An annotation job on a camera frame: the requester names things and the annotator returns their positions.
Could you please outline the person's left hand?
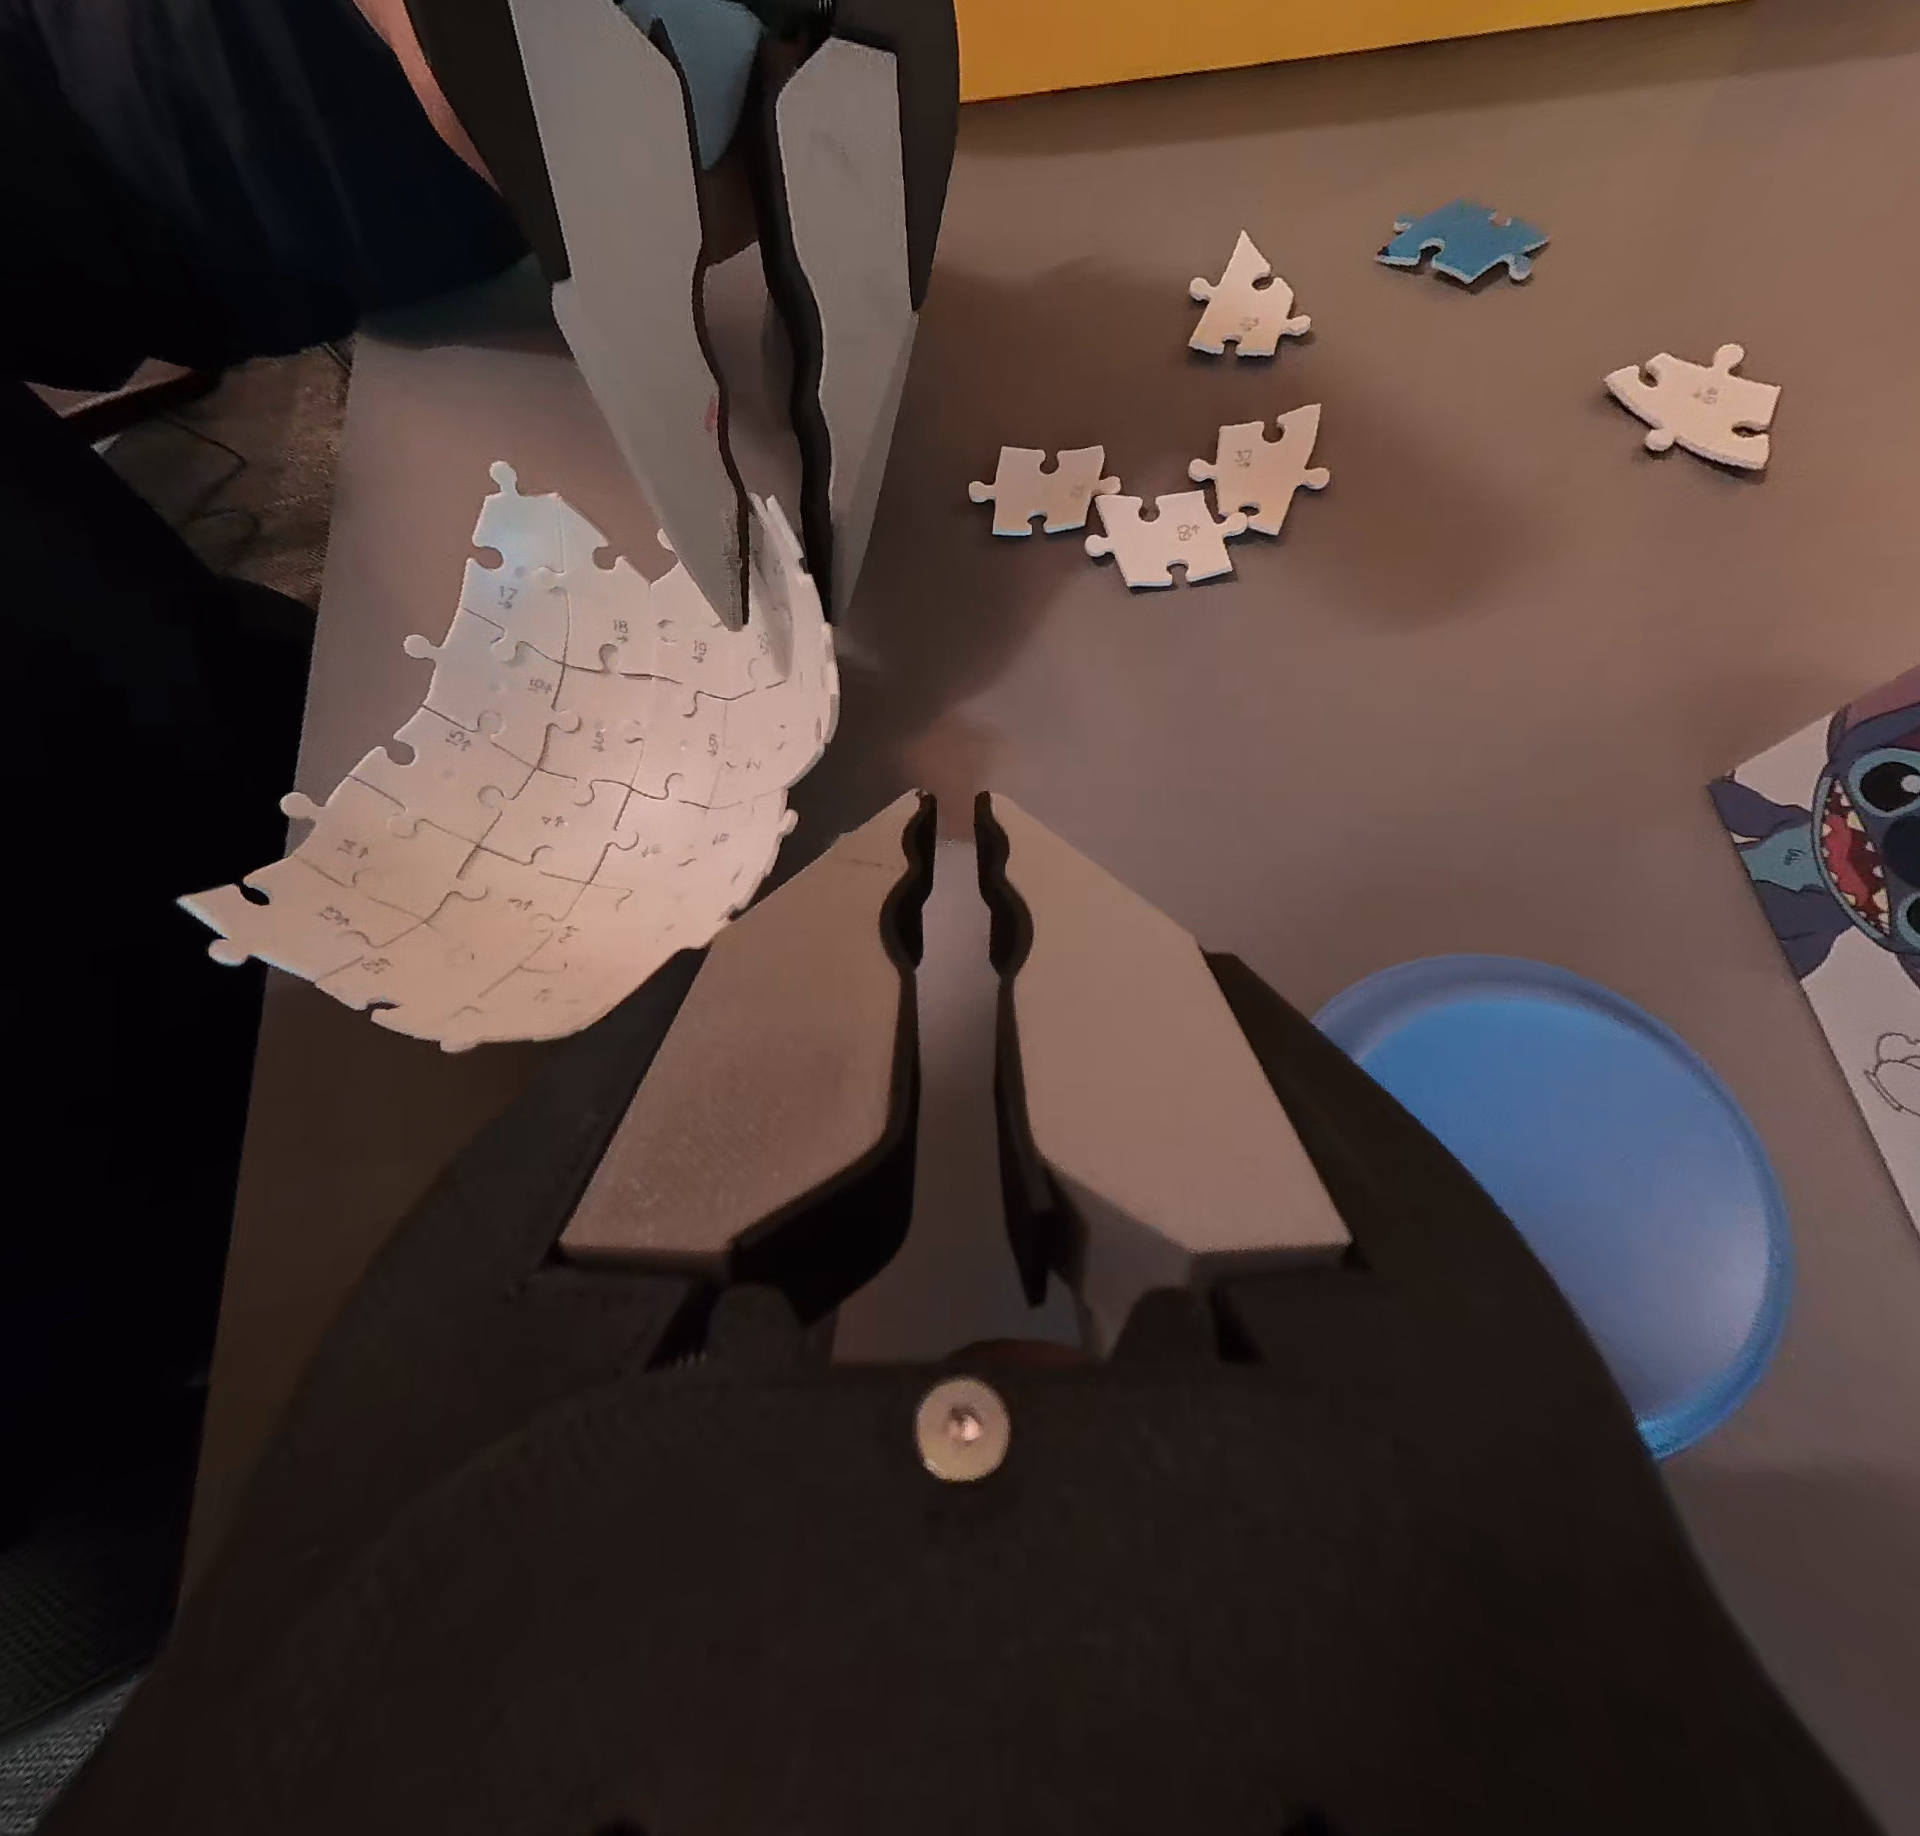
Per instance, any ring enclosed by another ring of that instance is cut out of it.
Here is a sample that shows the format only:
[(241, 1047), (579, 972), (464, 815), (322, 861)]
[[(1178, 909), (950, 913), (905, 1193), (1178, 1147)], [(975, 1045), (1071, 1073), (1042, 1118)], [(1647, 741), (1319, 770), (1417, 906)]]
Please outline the person's left hand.
[(395, 57), (439, 140), (502, 201), (534, 111), (509, 0), (352, 0)]

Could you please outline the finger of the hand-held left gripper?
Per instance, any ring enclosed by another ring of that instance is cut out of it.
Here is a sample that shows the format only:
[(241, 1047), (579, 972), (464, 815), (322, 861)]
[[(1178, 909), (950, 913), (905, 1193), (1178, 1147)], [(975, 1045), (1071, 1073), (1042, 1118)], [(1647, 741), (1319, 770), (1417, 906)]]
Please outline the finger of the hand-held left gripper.
[(759, 51), (759, 266), (797, 440), (797, 526), (829, 621), (873, 536), (918, 310), (906, 271), (899, 60), (842, 37)]
[(615, 0), (509, 0), (557, 210), (553, 310), (656, 526), (724, 627), (747, 621), (747, 503), (705, 333), (686, 78)]

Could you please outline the triangular white puzzle piece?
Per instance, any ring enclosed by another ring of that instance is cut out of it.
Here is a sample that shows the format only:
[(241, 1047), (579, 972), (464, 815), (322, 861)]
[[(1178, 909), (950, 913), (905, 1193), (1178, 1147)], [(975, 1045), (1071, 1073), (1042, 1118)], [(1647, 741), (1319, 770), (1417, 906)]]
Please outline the triangular white puzzle piece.
[(1293, 309), (1289, 283), (1268, 266), (1248, 231), (1218, 279), (1195, 276), (1188, 296), (1203, 304), (1188, 349), (1200, 354), (1270, 358), (1285, 337), (1308, 337), (1313, 318)]

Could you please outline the person's dark clothing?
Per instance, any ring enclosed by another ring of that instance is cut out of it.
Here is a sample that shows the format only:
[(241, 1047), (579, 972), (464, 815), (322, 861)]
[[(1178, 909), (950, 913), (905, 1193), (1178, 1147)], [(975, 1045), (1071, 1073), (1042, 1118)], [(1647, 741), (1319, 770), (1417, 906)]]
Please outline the person's dark clothing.
[(285, 838), (316, 615), (2, 383), (2, 1541), (207, 1369), (263, 981), (180, 906)]

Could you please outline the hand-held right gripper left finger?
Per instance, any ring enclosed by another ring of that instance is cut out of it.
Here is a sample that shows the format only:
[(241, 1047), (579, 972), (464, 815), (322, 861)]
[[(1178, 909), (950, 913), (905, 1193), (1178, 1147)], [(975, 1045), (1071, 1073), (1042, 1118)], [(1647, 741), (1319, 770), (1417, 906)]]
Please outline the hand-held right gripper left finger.
[(935, 802), (905, 792), (725, 927), (562, 1232), (589, 1269), (821, 1320), (906, 1237)]

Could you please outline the colourful puzzle box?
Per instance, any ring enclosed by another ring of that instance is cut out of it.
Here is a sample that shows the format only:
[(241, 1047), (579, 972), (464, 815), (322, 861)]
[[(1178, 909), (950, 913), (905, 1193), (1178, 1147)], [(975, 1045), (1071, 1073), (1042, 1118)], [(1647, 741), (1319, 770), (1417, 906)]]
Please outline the colourful puzzle box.
[(1918, 669), (1707, 795), (1918, 1220)]

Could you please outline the blue puzzle piece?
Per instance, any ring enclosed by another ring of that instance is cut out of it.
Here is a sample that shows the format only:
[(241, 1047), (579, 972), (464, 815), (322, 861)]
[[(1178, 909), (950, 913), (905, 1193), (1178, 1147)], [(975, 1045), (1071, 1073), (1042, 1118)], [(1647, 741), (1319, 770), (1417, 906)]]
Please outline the blue puzzle piece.
[(1393, 238), (1376, 248), (1376, 263), (1390, 269), (1429, 266), (1437, 276), (1461, 286), (1473, 286), (1493, 271), (1524, 283), (1533, 271), (1533, 256), (1547, 242), (1548, 232), (1524, 219), (1502, 216), (1473, 199), (1453, 199), (1425, 216), (1397, 219)]

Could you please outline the assembled white puzzle section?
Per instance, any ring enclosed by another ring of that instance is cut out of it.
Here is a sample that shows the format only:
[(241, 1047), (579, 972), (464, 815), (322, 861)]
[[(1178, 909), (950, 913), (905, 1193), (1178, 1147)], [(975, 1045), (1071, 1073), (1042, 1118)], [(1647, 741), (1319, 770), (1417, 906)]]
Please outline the assembled white puzzle section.
[(562, 1038), (744, 909), (837, 723), (831, 628), (779, 651), (672, 565), (495, 461), (426, 699), (294, 851), (190, 892), (217, 964), (263, 960), (442, 1050)]

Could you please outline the blue round puzzle stand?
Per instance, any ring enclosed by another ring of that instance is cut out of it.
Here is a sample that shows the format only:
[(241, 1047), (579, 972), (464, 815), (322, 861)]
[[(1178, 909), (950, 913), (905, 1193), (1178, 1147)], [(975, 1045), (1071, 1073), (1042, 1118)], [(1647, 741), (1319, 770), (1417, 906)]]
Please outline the blue round puzzle stand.
[(1738, 1413), (1788, 1320), (1788, 1205), (1680, 1036), (1572, 968), (1500, 954), (1397, 964), (1314, 1025), (1518, 1226), (1653, 1455)]

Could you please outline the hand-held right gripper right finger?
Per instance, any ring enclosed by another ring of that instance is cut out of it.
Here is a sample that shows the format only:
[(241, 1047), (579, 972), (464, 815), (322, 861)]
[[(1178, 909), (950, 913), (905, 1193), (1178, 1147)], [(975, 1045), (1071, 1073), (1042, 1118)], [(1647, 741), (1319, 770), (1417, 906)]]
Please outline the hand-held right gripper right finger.
[(975, 865), (1028, 1300), (1059, 1278), (1109, 1351), (1148, 1292), (1335, 1265), (1349, 1228), (1197, 938), (993, 792), (975, 795)]

